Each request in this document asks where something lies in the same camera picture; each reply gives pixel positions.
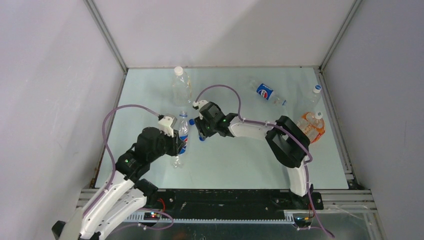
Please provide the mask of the cream label clear bottle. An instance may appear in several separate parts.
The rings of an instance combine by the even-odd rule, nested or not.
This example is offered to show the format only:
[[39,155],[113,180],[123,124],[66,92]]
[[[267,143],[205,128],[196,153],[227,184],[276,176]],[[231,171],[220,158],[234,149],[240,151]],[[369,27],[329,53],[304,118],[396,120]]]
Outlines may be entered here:
[[187,106],[192,100],[191,79],[184,70],[183,75],[176,76],[172,79],[173,102],[180,107]]

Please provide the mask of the white bottle cap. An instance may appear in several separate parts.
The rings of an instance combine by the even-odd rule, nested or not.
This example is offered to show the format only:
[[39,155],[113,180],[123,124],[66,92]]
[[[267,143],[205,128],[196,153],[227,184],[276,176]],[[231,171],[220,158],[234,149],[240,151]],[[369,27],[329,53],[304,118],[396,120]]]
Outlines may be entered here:
[[321,119],[323,118],[323,113],[322,113],[321,111],[317,111],[317,112],[314,114],[314,118],[315,118],[316,120],[321,120]]
[[322,90],[322,86],[321,85],[319,85],[319,84],[317,84],[317,85],[315,85],[314,86],[314,88],[313,88],[313,92],[315,93],[315,94],[319,94],[320,92],[321,92],[321,90]]
[[174,68],[174,73],[176,76],[181,76],[184,74],[184,69],[181,66],[176,66]]

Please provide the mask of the clear unlabelled plastic bottle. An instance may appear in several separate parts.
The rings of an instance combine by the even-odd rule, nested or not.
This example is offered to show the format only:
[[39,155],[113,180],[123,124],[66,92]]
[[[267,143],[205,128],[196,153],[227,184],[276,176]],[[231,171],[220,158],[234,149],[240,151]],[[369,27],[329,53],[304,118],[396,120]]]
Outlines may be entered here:
[[314,93],[313,88],[300,99],[300,107],[303,113],[312,112],[321,100],[321,92]]

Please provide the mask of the orange label plastic bottle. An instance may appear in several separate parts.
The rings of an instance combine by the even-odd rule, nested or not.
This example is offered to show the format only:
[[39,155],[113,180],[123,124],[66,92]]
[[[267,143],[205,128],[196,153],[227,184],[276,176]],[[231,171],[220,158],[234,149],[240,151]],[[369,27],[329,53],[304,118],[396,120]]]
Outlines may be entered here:
[[315,119],[316,112],[306,112],[297,121],[297,127],[307,136],[310,143],[317,142],[326,132],[325,121]]

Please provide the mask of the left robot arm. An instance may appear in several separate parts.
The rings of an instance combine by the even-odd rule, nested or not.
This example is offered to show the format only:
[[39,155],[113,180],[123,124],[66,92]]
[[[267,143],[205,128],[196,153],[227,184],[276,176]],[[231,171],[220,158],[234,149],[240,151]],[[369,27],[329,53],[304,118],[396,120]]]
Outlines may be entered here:
[[115,171],[84,207],[68,221],[57,221],[51,228],[56,240],[105,240],[133,212],[153,208],[158,188],[142,176],[151,163],[168,155],[177,156],[186,143],[174,129],[146,127],[136,142],[115,164]]

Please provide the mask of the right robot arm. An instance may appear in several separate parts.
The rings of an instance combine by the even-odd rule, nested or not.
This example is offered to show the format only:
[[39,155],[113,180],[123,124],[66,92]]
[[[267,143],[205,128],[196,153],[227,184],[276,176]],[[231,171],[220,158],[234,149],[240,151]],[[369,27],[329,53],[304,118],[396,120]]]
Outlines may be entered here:
[[275,122],[248,120],[237,113],[224,114],[216,103],[207,100],[194,102],[193,108],[199,114],[194,123],[203,140],[219,134],[267,142],[275,158],[287,169],[291,204],[297,209],[310,204],[310,183],[305,166],[312,159],[311,142],[289,117],[281,116]]

